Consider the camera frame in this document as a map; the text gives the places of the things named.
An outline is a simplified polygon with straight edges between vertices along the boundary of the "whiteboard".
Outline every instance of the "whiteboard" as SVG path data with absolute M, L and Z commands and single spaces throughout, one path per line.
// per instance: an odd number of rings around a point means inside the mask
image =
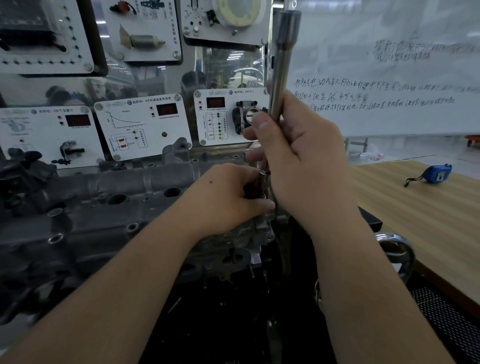
M 287 88 L 345 137 L 480 133 L 480 1 L 298 1 Z

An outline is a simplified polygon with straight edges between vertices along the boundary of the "red digital display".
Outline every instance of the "red digital display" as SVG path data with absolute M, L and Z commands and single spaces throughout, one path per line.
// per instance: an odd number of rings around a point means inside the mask
M 207 109 L 217 109 L 225 107 L 224 97 L 207 97 Z
M 65 115 L 68 126 L 90 126 L 90 118 L 87 114 L 82 115 Z
M 165 115 L 175 115 L 178 114 L 177 104 L 163 104 L 157 105 L 156 110 L 158 111 L 158 116 L 165 116 Z

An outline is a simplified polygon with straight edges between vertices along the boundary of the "wood grain tabletop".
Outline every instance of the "wood grain tabletop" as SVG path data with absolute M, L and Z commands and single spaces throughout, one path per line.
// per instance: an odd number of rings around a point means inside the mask
M 452 172 L 440 184 L 403 186 L 427 167 L 411 160 L 352 166 L 358 205 L 384 222 L 382 231 L 407 238 L 424 266 L 480 304 L 480 181 Z

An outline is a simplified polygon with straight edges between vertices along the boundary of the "metal rod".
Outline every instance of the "metal rod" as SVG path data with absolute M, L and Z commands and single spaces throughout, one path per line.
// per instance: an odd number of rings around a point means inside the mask
M 283 94 L 287 85 L 288 68 L 292 50 L 297 43 L 300 30 L 301 12 L 294 10 L 279 10 L 275 13 L 278 21 L 274 33 L 276 44 L 275 63 L 273 68 L 273 82 L 268 104 L 268 115 L 278 123 L 283 108 Z M 262 179 L 262 190 L 268 188 L 270 169 L 266 158 L 262 161 L 260 168 Z

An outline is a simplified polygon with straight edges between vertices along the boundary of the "person's left hand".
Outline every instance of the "person's left hand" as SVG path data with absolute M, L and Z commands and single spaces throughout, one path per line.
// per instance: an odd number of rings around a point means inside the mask
M 181 221 L 196 239 L 222 234 L 275 208 L 272 200 L 243 198 L 243 187 L 259 171 L 232 163 L 216 164 L 165 212 Z

